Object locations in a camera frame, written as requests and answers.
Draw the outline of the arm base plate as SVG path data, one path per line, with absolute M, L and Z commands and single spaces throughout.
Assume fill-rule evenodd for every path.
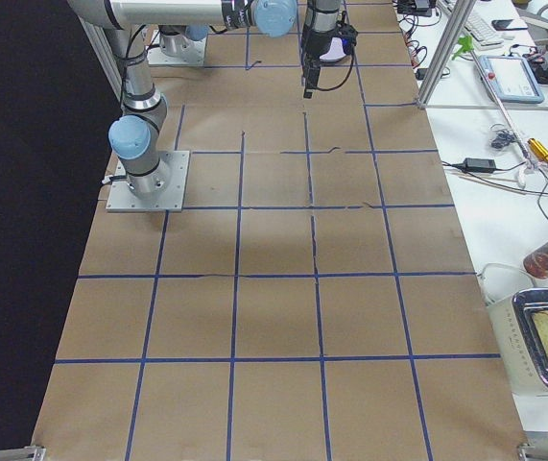
M 158 36 L 148 51 L 150 67 L 204 66 L 207 38 L 193 41 L 185 36 Z
M 181 212 L 189 171 L 189 151 L 158 151 L 157 169 L 148 176 L 129 175 L 120 160 L 109 186 L 106 209 L 110 212 Z

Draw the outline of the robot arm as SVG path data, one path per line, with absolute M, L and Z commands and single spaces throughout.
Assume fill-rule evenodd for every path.
M 173 174 L 156 151 L 167 102 L 152 79 L 141 30 L 169 26 L 198 41 L 213 25 L 230 30 L 256 27 L 270 37 L 287 34 L 295 23 L 295 1 L 71 1 L 85 22 L 104 30 L 121 77 L 123 115 L 108 139 L 127 175 L 127 189 L 138 198 L 167 187 Z
M 223 34 L 231 29 L 256 26 L 270 37 L 283 36 L 295 22 L 297 3 L 295 1 L 223 1 Z M 303 97 L 309 99 L 320 91 L 319 78 L 322 55 L 326 54 L 331 41 L 342 25 L 338 22 L 340 3 L 338 1 L 309 1 L 301 32 L 300 63 L 304 82 Z M 182 34 L 192 41 L 198 41 L 213 30 L 208 24 L 168 25 L 159 24 L 164 35 Z

